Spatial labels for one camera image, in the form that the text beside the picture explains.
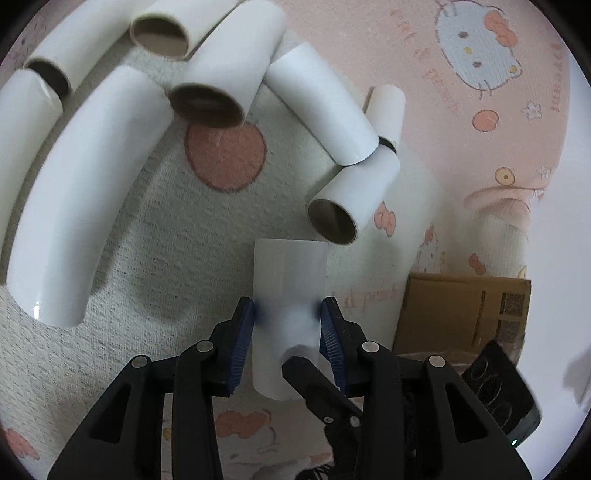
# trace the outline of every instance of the paper towel roll tube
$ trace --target paper towel roll tube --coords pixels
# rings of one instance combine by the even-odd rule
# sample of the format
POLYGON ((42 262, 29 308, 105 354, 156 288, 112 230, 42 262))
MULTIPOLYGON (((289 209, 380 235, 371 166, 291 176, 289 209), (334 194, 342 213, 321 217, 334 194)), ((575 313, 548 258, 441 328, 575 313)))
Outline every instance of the paper towel roll tube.
POLYGON ((32 70, 17 70, 0 90, 0 250, 22 182, 62 112, 57 94, 32 70))
POLYGON ((229 14, 197 49, 170 93, 174 110, 211 128, 243 123, 285 33, 285 13, 249 0, 229 14))
POLYGON ((402 135, 402 121, 406 97, 394 85, 380 85, 374 88, 369 98, 365 116, 377 132, 382 143, 394 151, 398 148, 402 135))
POLYGON ((345 167, 308 205, 308 218, 324 238, 352 244, 374 217, 389 186, 400 171, 400 161, 379 145, 369 158, 345 167))
POLYGON ((310 44, 274 61, 265 83, 339 165, 354 165, 378 146, 378 136, 363 111, 310 44))
POLYGON ((72 117, 33 184, 8 265, 8 291, 28 315, 82 322, 109 231, 173 116, 159 85, 118 67, 72 117))
POLYGON ((154 0, 86 0, 62 20, 25 62, 60 98, 75 92, 99 59, 154 0))
POLYGON ((131 22, 131 39, 153 53, 186 58, 238 0, 159 0, 131 22))
POLYGON ((252 384, 266 397, 301 398, 281 373, 289 357, 317 364, 327 256, 325 242, 261 238, 255 243, 252 384))

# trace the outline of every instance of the hello kitty print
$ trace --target hello kitty print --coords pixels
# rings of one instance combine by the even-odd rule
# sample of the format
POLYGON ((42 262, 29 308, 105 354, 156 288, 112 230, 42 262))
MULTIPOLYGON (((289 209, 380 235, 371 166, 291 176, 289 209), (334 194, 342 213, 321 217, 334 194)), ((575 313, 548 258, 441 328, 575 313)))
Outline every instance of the hello kitty print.
POLYGON ((440 251, 435 227, 431 224, 425 231, 425 240, 418 249, 412 272, 443 273, 446 253, 440 251))
POLYGON ((492 91, 522 74, 512 48, 517 35, 503 12, 470 0, 442 5, 437 15, 437 40, 456 75, 480 92, 492 91))

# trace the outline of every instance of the pink bow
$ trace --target pink bow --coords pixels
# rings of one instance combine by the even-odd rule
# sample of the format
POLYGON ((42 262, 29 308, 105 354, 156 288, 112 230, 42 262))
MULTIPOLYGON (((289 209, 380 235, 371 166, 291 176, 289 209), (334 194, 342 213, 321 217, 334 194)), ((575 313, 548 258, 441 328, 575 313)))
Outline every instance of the pink bow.
POLYGON ((394 230, 396 229, 396 215, 394 215, 394 212, 390 212, 386 208, 384 202, 381 203, 378 211, 375 212, 374 222, 375 226, 378 227, 378 230, 385 230, 386 235, 393 236, 394 230))
POLYGON ((15 430, 8 429, 6 432, 4 432, 4 436, 6 437, 8 446, 17 457, 25 458, 28 456, 35 460, 39 460, 39 454, 37 451, 20 433, 16 432, 15 430))
POLYGON ((486 265, 480 261, 476 254, 468 257, 468 265, 474 269, 476 275, 484 275, 486 273, 486 265))
POLYGON ((496 33, 496 40, 504 47, 513 48, 517 45, 517 35, 507 27, 507 19, 497 10, 491 10, 484 16, 484 26, 496 33))

